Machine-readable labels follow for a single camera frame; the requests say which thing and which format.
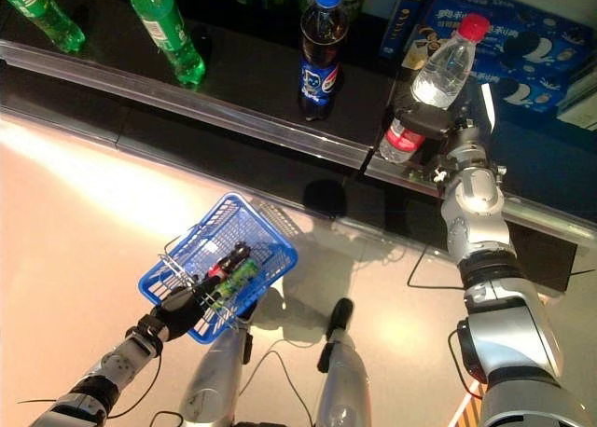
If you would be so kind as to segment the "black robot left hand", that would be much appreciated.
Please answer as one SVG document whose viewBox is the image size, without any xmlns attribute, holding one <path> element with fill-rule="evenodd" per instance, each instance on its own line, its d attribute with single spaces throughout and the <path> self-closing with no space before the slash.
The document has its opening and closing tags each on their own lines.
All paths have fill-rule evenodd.
<svg viewBox="0 0 597 427">
<path fill-rule="evenodd" d="M 218 285 L 218 278 L 209 278 L 191 287 L 177 287 L 152 309 L 150 315 L 167 328 L 166 341 L 182 337 L 197 324 L 212 304 L 211 294 Z"/>
</svg>

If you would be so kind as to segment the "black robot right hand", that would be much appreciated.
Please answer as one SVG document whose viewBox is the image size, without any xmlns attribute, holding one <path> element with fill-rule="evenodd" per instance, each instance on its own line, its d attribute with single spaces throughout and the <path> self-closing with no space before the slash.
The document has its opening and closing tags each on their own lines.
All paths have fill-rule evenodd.
<svg viewBox="0 0 597 427">
<path fill-rule="evenodd" d="M 481 85 L 467 81 L 456 100 L 447 109 L 417 101 L 408 83 L 397 88 L 393 107 L 395 116 L 408 130 L 432 140 L 458 139 L 480 141 L 488 127 Z"/>
</svg>

